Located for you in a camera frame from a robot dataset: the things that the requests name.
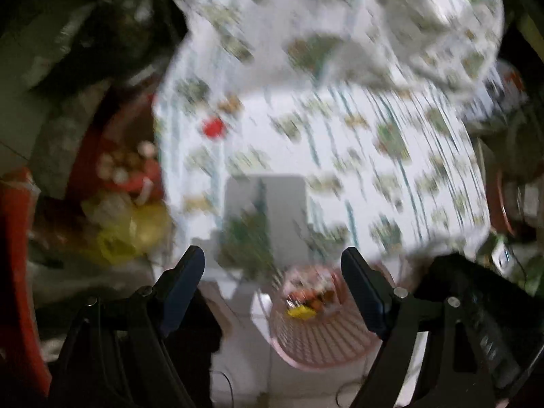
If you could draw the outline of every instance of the food packet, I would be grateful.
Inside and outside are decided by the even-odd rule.
[[[282,289],[287,314],[307,320],[338,310],[341,304],[340,281],[333,269],[323,266],[290,270]]]

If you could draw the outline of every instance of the red flower print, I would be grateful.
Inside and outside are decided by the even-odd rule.
[[[210,139],[223,137],[225,134],[225,123],[221,118],[212,118],[204,122],[202,133]]]

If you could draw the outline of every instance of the pink basket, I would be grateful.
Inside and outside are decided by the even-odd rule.
[[[393,284],[385,267],[377,266]],[[281,290],[270,312],[270,341],[289,365],[305,371],[319,371],[346,365],[374,350],[379,338],[368,331],[352,295],[340,309],[322,318],[300,320],[286,313]]]

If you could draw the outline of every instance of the floral patterned cloth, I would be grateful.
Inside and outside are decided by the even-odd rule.
[[[175,1],[190,35],[154,112],[183,249],[256,277],[489,227],[452,99],[495,59],[500,0]]]

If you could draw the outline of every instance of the metal screw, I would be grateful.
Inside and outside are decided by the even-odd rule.
[[[393,293],[396,297],[404,299],[408,296],[408,291],[405,288],[402,287],[396,287],[395,290],[393,290]]]
[[[143,298],[148,297],[151,293],[153,293],[152,286],[145,285],[143,287],[138,288],[138,294],[142,296]]]
[[[98,298],[96,296],[89,296],[87,298],[87,301],[86,301],[85,305],[87,305],[88,307],[92,307],[98,301],[99,300],[98,300]]]
[[[461,306],[461,301],[455,296],[450,296],[448,298],[448,304],[450,304],[453,308],[459,308]]]

